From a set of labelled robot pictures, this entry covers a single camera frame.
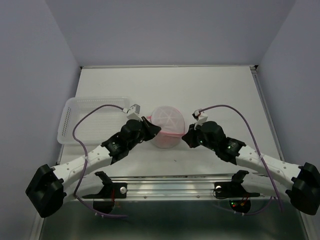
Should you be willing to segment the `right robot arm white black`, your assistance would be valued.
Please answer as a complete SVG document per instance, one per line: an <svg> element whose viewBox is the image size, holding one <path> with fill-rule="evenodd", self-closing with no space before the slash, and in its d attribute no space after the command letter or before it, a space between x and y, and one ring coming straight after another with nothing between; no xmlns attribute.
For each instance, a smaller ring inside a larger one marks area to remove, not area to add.
<svg viewBox="0 0 320 240"><path fill-rule="evenodd" d="M230 181L215 184L219 199L257 198L262 195L289 201L302 213L314 216L320 207L320 172L259 153L244 142L227 137L214 121L191 124L182 140L190 147L205 147L226 163L242 167Z"/></svg>

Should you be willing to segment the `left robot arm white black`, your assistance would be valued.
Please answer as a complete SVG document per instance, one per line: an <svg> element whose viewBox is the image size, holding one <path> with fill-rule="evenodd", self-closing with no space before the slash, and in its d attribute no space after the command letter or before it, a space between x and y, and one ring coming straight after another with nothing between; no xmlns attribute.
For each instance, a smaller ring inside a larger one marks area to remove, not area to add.
<svg viewBox="0 0 320 240"><path fill-rule="evenodd" d="M97 199L124 199L127 183L113 182L101 168L125 158L138 144L155 138L161 127L145 117L130 119L121 130L102 142L92 151L65 164L53 167L40 166L28 187L26 195L42 218L56 213L64 203L82 197Z"/></svg>

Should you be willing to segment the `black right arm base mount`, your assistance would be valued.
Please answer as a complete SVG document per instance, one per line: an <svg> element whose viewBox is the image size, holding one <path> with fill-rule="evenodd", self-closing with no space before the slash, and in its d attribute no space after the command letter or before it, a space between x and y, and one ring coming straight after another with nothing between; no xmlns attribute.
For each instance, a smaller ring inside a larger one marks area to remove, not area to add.
<svg viewBox="0 0 320 240"><path fill-rule="evenodd" d="M214 184L213 196L218 200L228 199L229 206L235 214L253 216L257 213L249 213L251 198L257 198L261 194L248 191L242 186L245 177L249 176L246 170L239 170L230 181L220 181Z"/></svg>

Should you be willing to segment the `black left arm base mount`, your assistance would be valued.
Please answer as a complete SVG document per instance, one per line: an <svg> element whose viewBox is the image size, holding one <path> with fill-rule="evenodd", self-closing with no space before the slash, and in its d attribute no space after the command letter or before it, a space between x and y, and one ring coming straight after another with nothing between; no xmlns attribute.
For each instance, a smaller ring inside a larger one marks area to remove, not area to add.
<svg viewBox="0 0 320 240"><path fill-rule="evenodd" d="M127 198L128 184L115 182L103 171L85 177L78 194L85 206L96 216L109 219L125 219L123 214L112 214L117 199Z"/></svg>

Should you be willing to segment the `white mesh laundry bag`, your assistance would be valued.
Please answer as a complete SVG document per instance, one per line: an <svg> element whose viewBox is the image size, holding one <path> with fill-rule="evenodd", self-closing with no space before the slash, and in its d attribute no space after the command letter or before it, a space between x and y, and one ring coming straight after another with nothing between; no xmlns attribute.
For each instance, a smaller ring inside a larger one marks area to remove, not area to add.
<svg viewBox="0 0 320 240"><path fill-rule="evenodd" d="M157 148L173 148L185 135L185 119L175 107L168 105L156 107L148 119L153 125L161 128L161 131L151 140Z"/></svg>

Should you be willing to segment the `white perforated plastic basket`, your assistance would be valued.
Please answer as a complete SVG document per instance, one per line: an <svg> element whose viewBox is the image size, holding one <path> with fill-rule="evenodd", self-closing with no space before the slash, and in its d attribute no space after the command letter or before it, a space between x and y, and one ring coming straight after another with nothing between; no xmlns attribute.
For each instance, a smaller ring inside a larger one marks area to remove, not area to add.
<svg viewBox="0 0 320 240"><path fill-rule="evenodd" d="M106 105L86 118L76 128L75 136L86 146L98 145L118 132L126 123L126 115L116 107L130 107L130 99L126 96L108 97L72 97L68 99L62 111L57 131L57 141L62 145L77 145L73 138L73 130L79 121L94 109Z"/></svg>

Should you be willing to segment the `aluminium front rail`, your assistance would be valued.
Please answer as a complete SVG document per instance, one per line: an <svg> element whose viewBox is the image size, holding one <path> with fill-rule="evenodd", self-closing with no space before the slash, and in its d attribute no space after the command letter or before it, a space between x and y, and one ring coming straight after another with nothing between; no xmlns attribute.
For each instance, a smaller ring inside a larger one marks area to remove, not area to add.
<svg viewBox="0 0 320 240"><path fill-rule="evenodd" d="M216 182L228 182L232 174L189 176L112 176L113 183L126 183L126 198L117 201L214 201Z"/></svg>

